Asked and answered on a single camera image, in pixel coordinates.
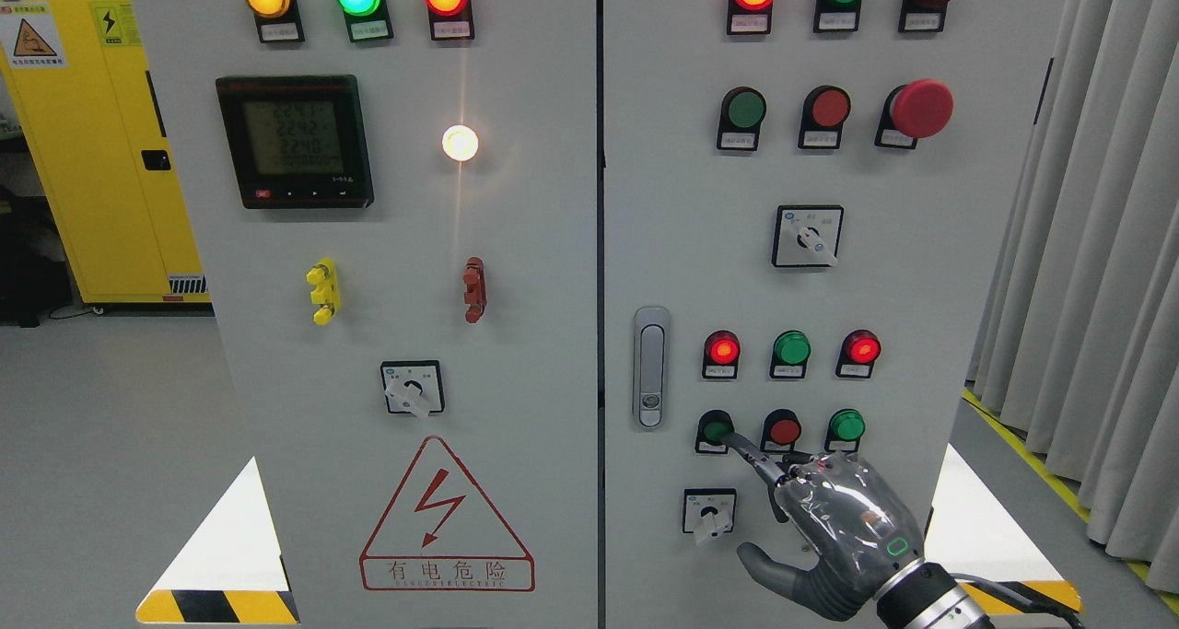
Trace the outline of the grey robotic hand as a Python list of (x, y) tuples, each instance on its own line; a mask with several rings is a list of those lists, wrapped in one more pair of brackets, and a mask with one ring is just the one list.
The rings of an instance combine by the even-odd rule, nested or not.
[(750, 578), (818, 616), (852, 618), (915, 567), (923, 565), (922, 529), (893, 486), (855, 453), (814, 453), (773, 462), (736, 432), (722, 443), (766, 483), (775, 512), (793, 521), (821, 561), (810, 570), (780, 565), (753, 544), (737, 549)]

